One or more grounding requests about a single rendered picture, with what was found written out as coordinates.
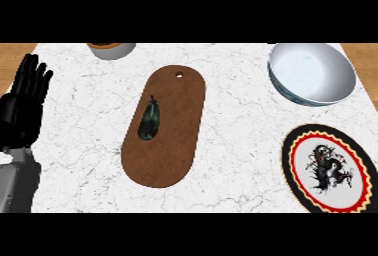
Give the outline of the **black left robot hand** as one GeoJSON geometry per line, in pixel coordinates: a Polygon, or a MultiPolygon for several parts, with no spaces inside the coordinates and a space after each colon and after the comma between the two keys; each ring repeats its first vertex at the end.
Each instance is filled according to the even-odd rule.
{"type": "Polygon", "coordinates": [[[23,56],[12,90],[0,97],[0,152],[29,148],[37,141],[43,104],[53,71],[38,62],[37,54],[23,56]]]}

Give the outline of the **dark green bell pepper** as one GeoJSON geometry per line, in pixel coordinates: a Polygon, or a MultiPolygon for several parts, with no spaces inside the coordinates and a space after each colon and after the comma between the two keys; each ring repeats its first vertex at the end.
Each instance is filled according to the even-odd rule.
{"type": "Polygon", "coordinates": [[[141,140],[150,140],[158,132],[159,127],[159,106],[155,98],[150,98],[141,121],[137,129],[137,135],[141,140]]]}

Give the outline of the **white bowl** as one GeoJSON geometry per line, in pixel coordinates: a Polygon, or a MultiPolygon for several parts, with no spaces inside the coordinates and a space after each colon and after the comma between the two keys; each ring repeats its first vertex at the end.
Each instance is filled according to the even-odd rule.
{"type": "Polygon", "coordinates": [[[304,106],[341,102],[356,88],[353,66],[326,43],[277,43],[268,53],[267,72],[280,95],[304,106]]]}

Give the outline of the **black red dragon plate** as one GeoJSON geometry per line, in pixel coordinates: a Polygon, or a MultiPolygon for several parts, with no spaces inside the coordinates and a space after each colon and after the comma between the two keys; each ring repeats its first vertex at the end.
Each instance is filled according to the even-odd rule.
{"type": "Polygon", "coordinates": [[[280,160],[291,192],[311,213],[378,213],[378,170],[344,132],[320,124],[298,126],[280,160]]]}

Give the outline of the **grey pot with orange rim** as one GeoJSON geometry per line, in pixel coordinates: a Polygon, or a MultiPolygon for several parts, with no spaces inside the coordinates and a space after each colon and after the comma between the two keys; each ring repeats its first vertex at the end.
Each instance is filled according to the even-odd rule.
{"type": "Polygon", "coordinates": [[[102,60],[116,60],[125,57],[133,51],[134,43],[87,44],[94,56],[102,60]]]}

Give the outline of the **brown oval cutting board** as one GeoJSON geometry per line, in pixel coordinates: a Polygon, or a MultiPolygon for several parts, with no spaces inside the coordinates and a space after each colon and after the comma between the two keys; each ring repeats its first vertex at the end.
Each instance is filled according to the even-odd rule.
{"type": "Polygon", "coordinates": [[[130,179],[165,188],[184,177],[195,157],[205,99],[205,81],[190,67],[168,65],[150,75],[121,147],[121,164],[130,179]],[[150,140],[137,135],[150,99],[159,108],[159,125],[150,140]]]}

